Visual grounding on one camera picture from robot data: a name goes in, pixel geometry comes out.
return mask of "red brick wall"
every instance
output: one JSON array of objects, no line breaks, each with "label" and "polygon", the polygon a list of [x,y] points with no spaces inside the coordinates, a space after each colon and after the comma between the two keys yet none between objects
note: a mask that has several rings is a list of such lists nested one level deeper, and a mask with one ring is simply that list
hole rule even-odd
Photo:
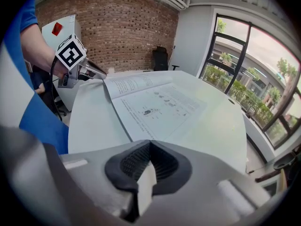
[{"label": "red brick wall", "polygon": [[178,11],[158,0],[45,0],[36,5],[39,26],[76,14],[88,57],[108,71],[151,68],[156,46],[171,55]]}]

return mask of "black cable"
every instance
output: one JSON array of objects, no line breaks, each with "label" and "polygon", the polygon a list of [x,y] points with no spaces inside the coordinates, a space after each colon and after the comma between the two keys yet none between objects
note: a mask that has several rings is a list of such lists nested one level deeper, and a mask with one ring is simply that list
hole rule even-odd
[{"label": "black cable", "polygon": [[55,68],[55,64],[57,62],[57,57],[55,56],[55,58],[53,59],[53,62],[52,62],[52,65],[51,65],[51,70],[50,70],[50,92],[51,92],[51,98],[52,98],[52,104],[53,104],[53,107],[55,108],[55,111],[56,113],[58,114],[58,116],[60,117],[60,120],[62,121],[62,117],[61,117],[61,114],[59,113],[57,107],[56,107],[56,104],[55,104],[55,99],[53,97],[53,84],[52,84],[52,80],[53,80],[53,70]]}]

